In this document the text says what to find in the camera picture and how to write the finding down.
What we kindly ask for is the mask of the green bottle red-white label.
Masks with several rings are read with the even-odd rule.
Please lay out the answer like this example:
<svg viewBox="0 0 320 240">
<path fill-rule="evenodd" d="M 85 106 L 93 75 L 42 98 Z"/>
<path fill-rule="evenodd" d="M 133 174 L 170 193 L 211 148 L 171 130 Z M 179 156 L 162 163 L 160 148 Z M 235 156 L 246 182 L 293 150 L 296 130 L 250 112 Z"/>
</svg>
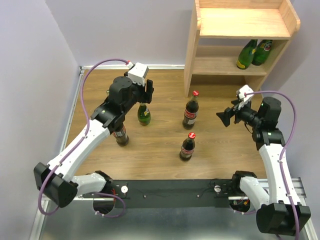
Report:
<svg viewBox="0 0 320 240">
<path fill-rule="evenodd" d="M 146 126 L 151 121 L 151 113 L 145 103 L 140 103 L 137 111 L 137 118 L 141 125 Z"/>
</svg>

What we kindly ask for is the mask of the green bottle yellow label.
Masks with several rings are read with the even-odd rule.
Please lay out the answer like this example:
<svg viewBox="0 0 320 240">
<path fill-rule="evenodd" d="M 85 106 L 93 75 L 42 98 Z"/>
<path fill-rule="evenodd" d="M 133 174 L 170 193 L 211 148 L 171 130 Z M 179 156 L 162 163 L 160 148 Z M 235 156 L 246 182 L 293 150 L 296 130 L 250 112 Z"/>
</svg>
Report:
<svg viewBox="0 0 320 240">
<path fill-rule="evenodd" d="M 241 50 L 241 52 L 238 56 L 238 59 L 237 59 L 237 63 L 236 63 L 236 66 L 239 69 L 245 70 L 250 66 L 250 64 L 253 61 L 256 49 L 257 49 L 257 43 L 258 43 L 257 39 L 251 39 L 245 45 L 245 47 Z"/>
</svg>

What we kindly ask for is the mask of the green bottle red-blue label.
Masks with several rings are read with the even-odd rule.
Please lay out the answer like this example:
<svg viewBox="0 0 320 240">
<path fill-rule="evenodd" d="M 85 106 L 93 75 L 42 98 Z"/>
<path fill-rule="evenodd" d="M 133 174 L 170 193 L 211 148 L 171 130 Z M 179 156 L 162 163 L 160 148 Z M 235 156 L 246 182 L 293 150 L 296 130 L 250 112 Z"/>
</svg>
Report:
<svg viewBox="0 0 320 240">
<path fill-rule="evenodd" d="M 254 57 L 251 63 L 255 66 L 262 65 L 269 57 L 272 44 L 273 40 L 271 39 L 262 40 L 256 48 L 256 52 L 254 53 Z"/>
</svg>

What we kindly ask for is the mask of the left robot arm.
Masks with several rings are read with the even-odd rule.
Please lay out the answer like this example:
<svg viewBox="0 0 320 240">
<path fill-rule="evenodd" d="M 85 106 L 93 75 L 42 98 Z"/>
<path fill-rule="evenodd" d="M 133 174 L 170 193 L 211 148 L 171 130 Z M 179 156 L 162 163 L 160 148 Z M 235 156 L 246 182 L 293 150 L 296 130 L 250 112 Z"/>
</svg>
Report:
<svg viewBox="0 0 320 240">
<path fill-rule="evenodd" d="M 147 69 L 131 69 L 125 76 L 116 77 L 109 87 L 108 97 L 94 110 L 80 134 L 49 163 L 40 162 L 34 167 L 40 195 L 64 208 L 78 195 L 95 192 L 104 198 L 110 194 L 110 177 L 102 171 L 82 176 L 75 173 L 104 139 L 122 128 L 125 115 L 136 103 L 152 101 L 153 82 L 145 79 L 147 74 Z"/>
</svg>

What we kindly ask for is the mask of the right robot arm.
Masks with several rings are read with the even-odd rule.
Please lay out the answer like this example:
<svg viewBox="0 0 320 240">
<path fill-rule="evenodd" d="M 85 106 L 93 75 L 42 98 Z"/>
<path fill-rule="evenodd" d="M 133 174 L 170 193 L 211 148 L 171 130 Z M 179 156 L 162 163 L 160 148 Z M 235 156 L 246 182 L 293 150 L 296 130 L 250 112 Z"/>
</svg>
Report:
<svg viewBox="0 0 320 240">
<path fill-rule="evenodd" d="M 224 126 L 231 118 L 237 124 L 243 121 L 252 128 L 252 139 L 262 158 L 267 176 L 268 190 L 259 183 L 256 175 L 248 171 L 236 171 L 232 176 L 230 191 L 245 194 L 256 211 L 256 224 L 265 234 L 297 237 L 311 217 L 308 206 L 301 204 L 288 169 L 283 133 L 277 128 L 281 102 L 274 97 L 263 98 L 258 111 L 251 102 L 232 101 L 233 107 L 216 115 Z"/>
</svg>

